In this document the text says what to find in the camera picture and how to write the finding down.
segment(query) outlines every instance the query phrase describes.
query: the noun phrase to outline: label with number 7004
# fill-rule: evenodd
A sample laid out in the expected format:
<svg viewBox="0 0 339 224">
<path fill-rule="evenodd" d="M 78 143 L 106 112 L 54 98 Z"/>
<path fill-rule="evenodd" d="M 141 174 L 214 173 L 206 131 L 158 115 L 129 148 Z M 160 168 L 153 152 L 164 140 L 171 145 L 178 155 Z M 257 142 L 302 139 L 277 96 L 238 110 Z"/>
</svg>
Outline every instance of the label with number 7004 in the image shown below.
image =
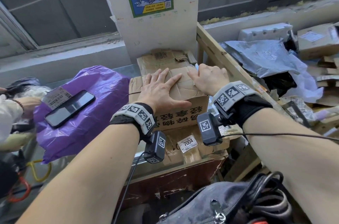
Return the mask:
<svg viewBox="0 0 339 224">
<path fill-rule="evenodd" d="M 182 153 L 187 152 L 189 149 L 197 146 L 197 141 L 194 139 L 193 135 L 186 137 L 185 139 L 178 142 L 178 145 L 182 151 Z"/>
</svg>

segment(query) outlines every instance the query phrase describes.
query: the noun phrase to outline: purple plastic bag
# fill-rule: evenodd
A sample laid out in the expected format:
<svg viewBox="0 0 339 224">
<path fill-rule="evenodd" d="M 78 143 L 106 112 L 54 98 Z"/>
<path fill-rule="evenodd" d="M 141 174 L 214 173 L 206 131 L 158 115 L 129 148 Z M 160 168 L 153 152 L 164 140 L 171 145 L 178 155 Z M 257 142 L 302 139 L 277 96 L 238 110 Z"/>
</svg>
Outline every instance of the purple plastic bag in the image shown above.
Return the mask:
<svg viewBox="0 0 339 224">
<path fill-rule="evenodd" d="M 103 66 L 83 69 L 61 87 L 71 95 L 87 90 L 95 95 L 95 101 L 56 129 L 45 120 L 52 109 L 45 103 L 35 108 L 37 141 L 45 149 L 43 163 L 79 153 L 108 126 L 112 115 L 129 100 L 129 78 Z"/>
</svg>

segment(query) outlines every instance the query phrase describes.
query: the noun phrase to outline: styrofoam box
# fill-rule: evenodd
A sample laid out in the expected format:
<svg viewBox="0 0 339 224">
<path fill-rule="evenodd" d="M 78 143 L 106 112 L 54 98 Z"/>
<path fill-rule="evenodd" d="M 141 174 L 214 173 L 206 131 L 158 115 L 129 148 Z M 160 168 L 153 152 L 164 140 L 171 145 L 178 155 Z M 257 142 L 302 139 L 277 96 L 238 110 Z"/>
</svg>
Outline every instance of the styrofoam box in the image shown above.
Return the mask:
<svg viewBox="0 0 339 224">
<path fill-rule="evenodd" d="M 287 41 L 288 31 L 293 26 L 286 23 L 277 23 L 273 25 L 258 26 L 255 28 L 242 29 L 239 32 L 238 41 L 256 41 L 256 40 L 280 40 Z"/>
</svg>

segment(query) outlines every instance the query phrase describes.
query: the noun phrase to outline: phone screen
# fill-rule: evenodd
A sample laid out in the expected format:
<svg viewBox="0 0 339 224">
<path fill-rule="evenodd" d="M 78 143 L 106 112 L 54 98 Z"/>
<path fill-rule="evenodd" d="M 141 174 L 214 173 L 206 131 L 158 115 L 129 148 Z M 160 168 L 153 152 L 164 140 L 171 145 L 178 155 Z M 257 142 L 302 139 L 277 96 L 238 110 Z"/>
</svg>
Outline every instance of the phone screen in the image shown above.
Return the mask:
<svg viewBox="0 0 339 224">
<path fill-rule="evenodd" d="M 94 95 L 82 90 L 69 100 L 64 102 L 58 108 L 51 111 L 45 116 L 45 120 L 52 126 L 57 127 L 65 122 L 67 119 L 75 115 L 82 108 L 94 100 Z"/>
</svg>

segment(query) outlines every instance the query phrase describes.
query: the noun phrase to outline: yellow cable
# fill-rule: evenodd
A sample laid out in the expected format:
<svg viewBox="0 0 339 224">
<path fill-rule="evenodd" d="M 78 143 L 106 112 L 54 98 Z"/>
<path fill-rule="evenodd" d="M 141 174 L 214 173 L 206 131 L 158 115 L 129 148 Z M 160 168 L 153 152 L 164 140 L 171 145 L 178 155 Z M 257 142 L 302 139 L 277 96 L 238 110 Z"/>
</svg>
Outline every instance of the yellow cable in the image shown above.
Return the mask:
<svg viewBox="0 0 339 224">
<path fill-rule="evenodd" d="M 48 177 L 49 177 L 49 175 L 50 175 L 50 172 L 51 172 L 51 170 L 52 170 L 52 163 L 48 163 L 47 165 L 48 165 L 48 170 L 47 170 L 47 173 L 42 177 L 42 178 L 38 178 L 38 176 L 37 176 L 37 173 L 36 173 L 36 170 L 35 170 L 35 166 L 34 166 L 34 164 L 35 163 L 39 163 L 39 162 L 42 162 L 42 160 L 40 159 L 40 160 L 35 160 L 35 161 L 32 161 L 32 162 L 28 162 L 27 164 L 26 164 L 26 166 L 27 167 L 31 167 L 32 168 L 32 173 L 33 173 L 33 177 L 34 177 L 34 179 L 36 180 L 36 182 L 43 182 L 43 181 L 45 181 Z"/>
</svg>

